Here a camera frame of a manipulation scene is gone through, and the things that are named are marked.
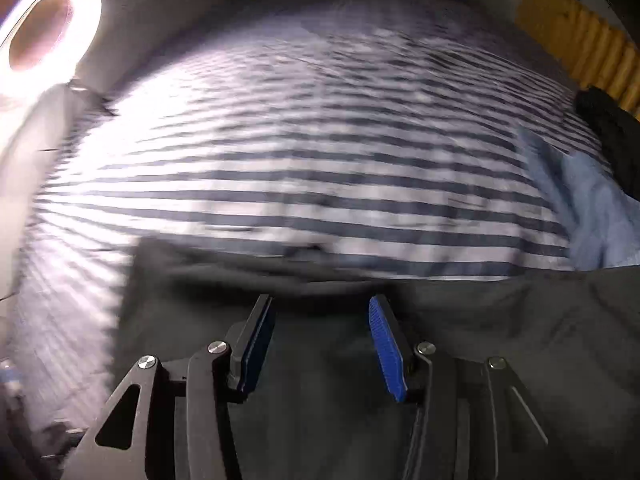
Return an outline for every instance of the dark fabric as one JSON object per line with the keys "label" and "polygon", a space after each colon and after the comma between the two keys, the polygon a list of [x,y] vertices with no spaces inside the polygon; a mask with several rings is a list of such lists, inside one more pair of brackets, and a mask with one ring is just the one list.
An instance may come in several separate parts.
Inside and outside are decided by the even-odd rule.
{"label": "dark fabric", "polygon": [[41,459],[31,441],[21,407],[12,402],[0,384],[0,478],[54,480],[58,476]]}
{"label": "dark fabric", "polygon": [[397,479],[413,413],[385,389],[367,325],[373,292],[441,351],[506,357],[585,478],[638,477],[638,267],[493,283],[372,282],[143,240],[113,373],[119,381],[144,354],[189,356],[270,293],[278,318],[260,381],[231,411],[244,478]]}
{"label": "dark fabric", "polygon": [[623,191],[640,200],[640,123],[595,86],[578,92],[575,110],[600,139],[602,153]]}

